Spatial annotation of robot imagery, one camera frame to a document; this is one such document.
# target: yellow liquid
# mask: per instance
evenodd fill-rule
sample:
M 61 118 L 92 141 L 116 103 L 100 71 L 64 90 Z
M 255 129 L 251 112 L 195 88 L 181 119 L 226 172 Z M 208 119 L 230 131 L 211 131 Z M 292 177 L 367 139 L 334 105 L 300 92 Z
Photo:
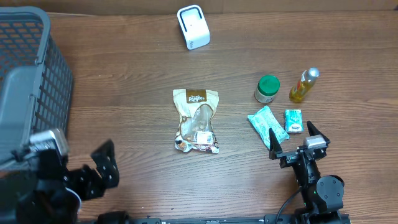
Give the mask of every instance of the yellow liquid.
M 312 82 L 309 82 L 308 80 L 301 81 L 301 79 L 298 81 L 296 86 L 293 86 L 293 88 L 290 91 L 289 98 L 291 101 L 295 103 L 300 103 L 304 100 L 304 96 L 310 89 L 314 86 L 315 81 L 313 80 Z

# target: blue package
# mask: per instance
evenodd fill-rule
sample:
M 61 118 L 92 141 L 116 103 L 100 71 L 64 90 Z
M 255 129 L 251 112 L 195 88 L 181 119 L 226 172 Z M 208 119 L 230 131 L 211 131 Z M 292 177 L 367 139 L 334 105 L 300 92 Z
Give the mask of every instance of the blue package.
M 260 134 L 262 141 L 268 147 L 268 149 L 269 128 L 272 128 L 272 130 L 274 131 L 279 144 L 282 143 L 282 141 L 284 141 L 285 139 L 289 139 L 289 135 L 275 119 L 274 115 L 271 112 L 271 109 L 269 109 L 268 106 L 265 106 L 254 115 L 248 115 L 248 119 L 253 125 L 254 129 L 256 129 L 256 131 Z

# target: green package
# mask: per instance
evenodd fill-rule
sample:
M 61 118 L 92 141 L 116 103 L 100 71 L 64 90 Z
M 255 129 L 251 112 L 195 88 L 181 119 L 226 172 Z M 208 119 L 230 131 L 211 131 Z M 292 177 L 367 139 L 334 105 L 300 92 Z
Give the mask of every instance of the green package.
M 301 110 L 285 110 L 285 131 L 292 134 L 304 131 Z

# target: white device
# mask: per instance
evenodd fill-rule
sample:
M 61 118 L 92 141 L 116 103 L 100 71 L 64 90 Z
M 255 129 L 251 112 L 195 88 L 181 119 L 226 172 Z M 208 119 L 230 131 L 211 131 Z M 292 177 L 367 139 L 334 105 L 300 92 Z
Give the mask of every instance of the white device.
M 209 27 L 199 6 L 192 5 L 178 10 L 177 18 L 188 50 L 210 43 Z

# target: plastic bag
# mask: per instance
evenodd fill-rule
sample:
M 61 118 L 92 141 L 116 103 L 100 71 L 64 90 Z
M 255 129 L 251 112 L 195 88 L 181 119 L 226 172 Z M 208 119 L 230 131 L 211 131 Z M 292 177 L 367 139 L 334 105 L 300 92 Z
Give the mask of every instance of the plastic bag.
M 256 129 L 256 131 L 260 134 L 260 137 L 264 144 L 267 146 L 268 150 L 270 143 L 269 128 L 272 128 L 272 130 L 274 131 L 279 144 L 282 143 L 282 141 L 284 141 L 285 139 L 289 139 L 289 135 L 278 123 L 268 106 L 263 107 L 263 109 L 259 110 L 254 115 L 248 115 L 248 119 L 253 125 L 254 129 Z
M 218 105 L 218 93 L 211 90 L 174 90 L 174 103 L 180 114 L 180 126 L 175 134 L 175 148 L 218 153 L 218 143 L 211 119 Z

